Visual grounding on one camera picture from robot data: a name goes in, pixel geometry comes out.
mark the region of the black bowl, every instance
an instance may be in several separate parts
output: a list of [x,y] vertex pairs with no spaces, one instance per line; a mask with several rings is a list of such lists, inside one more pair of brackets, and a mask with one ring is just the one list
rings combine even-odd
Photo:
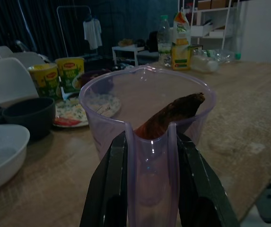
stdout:
[[55,103],[48,97],[28,99],[8,107],[2,114],[8,123],[25,126],[31,140],[38,140],[50,132],[55,118]]

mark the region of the wooden table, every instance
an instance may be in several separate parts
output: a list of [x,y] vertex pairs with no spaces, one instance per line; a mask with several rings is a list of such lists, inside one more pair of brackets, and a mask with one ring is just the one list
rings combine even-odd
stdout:
[[[239,62],[197,76],[217,93],[200,143],[241,220],[271,180],[271,64]],[[0,227],[77,227],[99,163],[88,128],[53,131],[0,188]]]

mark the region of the yellow cup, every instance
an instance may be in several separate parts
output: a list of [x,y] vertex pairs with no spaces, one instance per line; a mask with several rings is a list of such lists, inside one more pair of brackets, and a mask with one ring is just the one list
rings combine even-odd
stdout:
[[33,65],[28,68],[39,96],[62,99],[60,78],[56,64]]
[[64,92],[76,92],[81,89],[80,77],[84,73],[84,59],[79,57],[59,58],[55,60]]

